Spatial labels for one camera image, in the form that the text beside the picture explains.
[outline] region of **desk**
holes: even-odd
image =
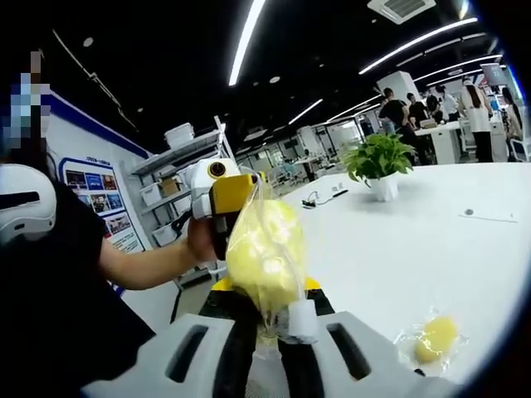
[[[459,141],[455,133],[460,129],[459,122],[439,124],[431,129],[420,129],[415,132],[417,137],[431,135],[435,148],[437,164],[455,164],[460,160]],[[505,144],[504,128],[500,121],[490,121],[490,141],[495,162],[507,162],[507,148]]]
[[[470,338],[444,374],[463,383],[490,354],[524,291],[531,258],[531,167],[472,163],[415,167],[399,176],[395,202],[373,201],[346,174],[283,197],[304,227],[309,274],[336,311],[349,311],[393,340],[435,306]],[[349,192],[312,210],[340,182]],[[513,212],[516,223],[459,216]]]

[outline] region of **hand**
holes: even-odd
[[[188,248],[194,257],[201,262],[217,260],[216,252],[212,245],[208,220],[190,219],[188,225]]]

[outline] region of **air conditioner vent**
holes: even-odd
[[[435,0],[372,0],[368,7],[400,25],[435,5]]]

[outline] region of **yellow sponge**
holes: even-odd
[[[449,317],[435,318],[424,327],[421,340],[415,347],[420,363],[433,362],[450,351],[457,337],[457,326]]]

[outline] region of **storage box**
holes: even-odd
[[[157,183],[151,184],[146,188],[142,188],[140,190],[140,196],[142,196],[146,206],[151,206],[163,198],[160,195],[160,188],[158,187]]]
[[[155,238],[159,246],[163,247],[174,242],[177,239],[177,234],[173,230],[172,225],[168,224],[153,231],[153,238]]]
[[[164,197],[170,197],[179,192],[179,187],[173,177],[163,179],[159,185],[163,190]]]
[[[190,123],[181,124],[175,129],[171,129],[164,134],[164,139],[171,149],[178,148],[193,140],[193,127]]]

